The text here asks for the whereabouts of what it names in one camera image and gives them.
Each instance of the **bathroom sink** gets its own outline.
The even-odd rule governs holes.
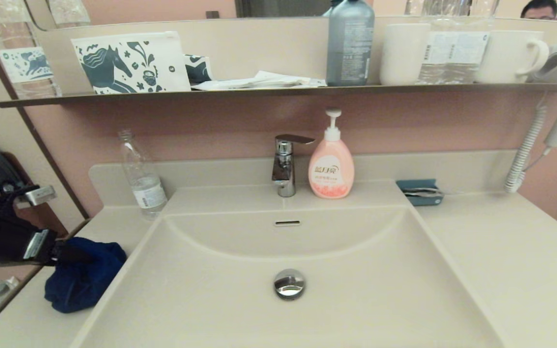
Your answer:
[[[73,346],[498,348],[413,207],[163,214]],[[296,269],[303,295],[279,299]]]

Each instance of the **metal shelf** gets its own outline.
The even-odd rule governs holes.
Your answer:
[[[424,92],[495,92],[495,91],[557,91],[557,84],[469,84],[427,86],[358,86],[318,88],[240,89],[217,91],[130,93],[109,95],[68,95],[44,99],[0,101],[0,108],[73,103],[108,103],[115,101],[188,100],[203,101],[225,97],[280,97],[288,95],[344,95],[363,93],[424,93]]]

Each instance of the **white mug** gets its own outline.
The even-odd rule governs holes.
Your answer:
[[[494,30],[476,81],[486,84],[520,84],[543,68],[549,46],[543,31]]]
[[[430,24],[390,24],[384,29],[382,85],[412,85],[425,57]]]

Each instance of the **blue cloth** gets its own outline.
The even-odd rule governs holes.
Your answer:
[[[44,298],[53,302],[55,310],[72,313],[97,304],[126,262],[126,253],[117,243],[97,243],[80,237],[71,238],[66,244],[82,249],[93,262],[57,264],[44,285]]]

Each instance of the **coiled cord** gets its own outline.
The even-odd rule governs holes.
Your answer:
[[[511,171],[506,176],[506,184],[504,185],[504,191],[507,193],[515,193],[521,187],[524,179],[526,178],[526,171],[532,168],[540,159],[544,156],[549,154],[551,148],[546,148],[543,154],[534,161],[533,164],[526,168],[526,164],[528,163],[528,159],[530,158],[530,151],[532,150],[534,143],[537,141],[537,137],[541,130],[543,129],[543,125],[545,119],[547,117],[547,106],[543,105],[545,97],[547,96],[547,92],[543,94],[543,98],[537,105],[534,120],[532,121],[532,125],[530,125],[530,129],[528,130],[528,134],[524,138],[523,143],[517,150],[517,154],[515,154],[515,159],[513,160],[513,165],[511,166]]]

